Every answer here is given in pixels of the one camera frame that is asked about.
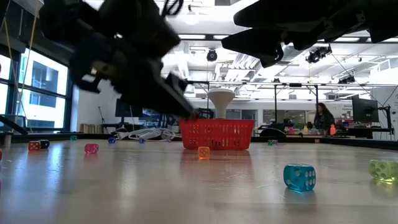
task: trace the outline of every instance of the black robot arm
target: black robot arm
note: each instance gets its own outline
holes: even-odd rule
[[[77,0],[45,0],[40,23],[46,38],[73,49],[70,75],[79,88],[99,93],[98,83],[110,80],[127,104],[189,117],[187,85],[172,73],[160,76],[161,58],[180,43],[164,17],[178,13],[183,0],[174,12],[167,2],[159,15],[153,0],[105,0],[98,11]]]

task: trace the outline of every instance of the person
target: person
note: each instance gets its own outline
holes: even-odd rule
[[[314,126],[318,130],[330,132],[330,126],[335,124],[335,118],[324,103],[318,103],[318,113],[315,115]]]

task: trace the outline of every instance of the purple die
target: purple die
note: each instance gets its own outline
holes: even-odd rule
[[[284,182],[292,190],[312,190],[316,182],[315,169],[309,164],[287,164],[284,169]]]

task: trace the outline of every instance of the yellow-green die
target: yellow-green die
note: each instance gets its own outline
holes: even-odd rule
[[[376,180],[395,182],[398,180],[398,162],[371,160],[369,174]]]

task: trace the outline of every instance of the red basket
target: red basket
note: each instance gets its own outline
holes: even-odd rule
[[[185,149],[207,146],[210,150],[245,150],[249,148],[253,127],[254,120],[180,120]]]

